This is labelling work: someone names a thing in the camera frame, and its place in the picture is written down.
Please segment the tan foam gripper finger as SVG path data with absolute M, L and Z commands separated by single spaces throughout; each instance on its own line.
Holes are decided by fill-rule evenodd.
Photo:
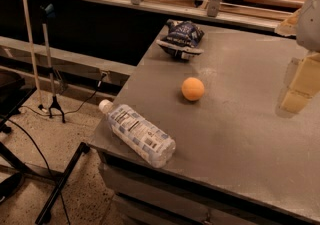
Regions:
M 308 52 L 298 61 L 295 73 L 287 86 L 280 108 L 297 114 L 320 91 L 320 53 Z
M 274 32 L 281 36 L 295 36 L 300 10 L 296 10 L 288 18 L 277 25 Z

